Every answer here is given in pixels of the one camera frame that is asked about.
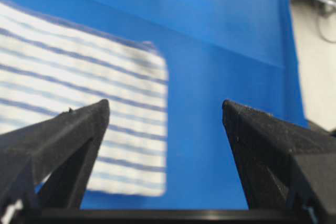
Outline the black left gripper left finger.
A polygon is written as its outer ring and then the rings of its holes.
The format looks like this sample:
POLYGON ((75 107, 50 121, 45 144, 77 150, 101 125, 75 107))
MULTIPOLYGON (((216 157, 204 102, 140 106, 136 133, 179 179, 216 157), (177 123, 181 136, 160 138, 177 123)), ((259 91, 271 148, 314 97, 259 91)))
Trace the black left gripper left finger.
POLYGON ((78 209, 109 124, 109 102, 1 135, 1 223, 23 209, 78 209))

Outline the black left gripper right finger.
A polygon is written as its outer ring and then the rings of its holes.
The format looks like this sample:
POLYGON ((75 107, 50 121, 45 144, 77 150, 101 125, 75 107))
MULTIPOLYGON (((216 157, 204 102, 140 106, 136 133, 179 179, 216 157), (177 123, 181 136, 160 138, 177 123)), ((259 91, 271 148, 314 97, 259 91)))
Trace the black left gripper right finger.
POLYGON ((335 223, 335 137, 231 100, 222 110, 248 208, 335 223))

